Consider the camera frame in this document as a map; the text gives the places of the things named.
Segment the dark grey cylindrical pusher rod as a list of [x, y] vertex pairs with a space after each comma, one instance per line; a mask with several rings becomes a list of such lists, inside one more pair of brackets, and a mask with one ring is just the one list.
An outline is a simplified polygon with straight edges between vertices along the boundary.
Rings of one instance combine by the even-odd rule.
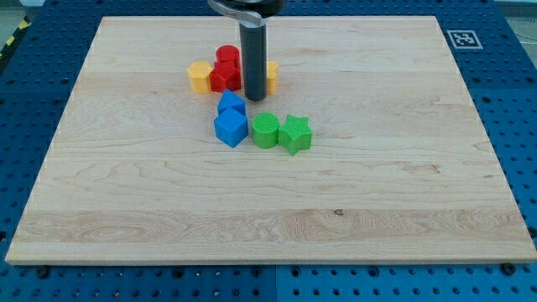
[[242, 73], [246, 98], [262, 101], [267, 96], [266, 26], [239, 23]]

